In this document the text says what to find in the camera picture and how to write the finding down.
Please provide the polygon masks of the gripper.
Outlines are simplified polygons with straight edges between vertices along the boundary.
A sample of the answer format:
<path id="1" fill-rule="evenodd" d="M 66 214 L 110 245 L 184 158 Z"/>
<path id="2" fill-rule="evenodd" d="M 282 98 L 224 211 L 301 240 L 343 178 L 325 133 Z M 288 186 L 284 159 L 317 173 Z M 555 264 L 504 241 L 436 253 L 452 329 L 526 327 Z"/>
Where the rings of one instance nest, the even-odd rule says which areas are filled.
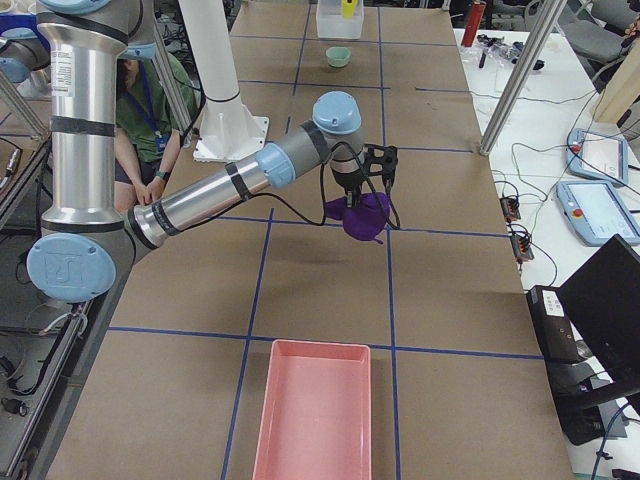
<path id="1" fill-rule="evenodd" d="M 341 173 L 332 171 L 334 180 L 344 190 L 347 207 L 356 207 L 360 201 L 364 176 L 360 171 Z"/>

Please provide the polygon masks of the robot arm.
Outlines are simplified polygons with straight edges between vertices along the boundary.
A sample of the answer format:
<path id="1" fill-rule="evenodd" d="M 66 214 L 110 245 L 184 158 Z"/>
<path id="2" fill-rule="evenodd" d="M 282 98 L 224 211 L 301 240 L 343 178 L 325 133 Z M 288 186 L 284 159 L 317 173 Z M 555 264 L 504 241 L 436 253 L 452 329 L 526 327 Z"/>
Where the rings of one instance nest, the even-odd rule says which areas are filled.
<path id="1" fill-rule="evenodd" d="M 124 281 L 164 241 L 322 164 L 345 172 L 364 147 L 355 99 L 332 91 L 312 118 L 281 140 L 249 148 L 221 171 L 148 206 L 114 206 L 116 61 L 153 6 L 124 1 L 41 1 L 39 31 L 50 43 L 50 131 L 54 192 L 43 235 L 27 257 L 34 286 L 69 304 L 92 300 Z"/>

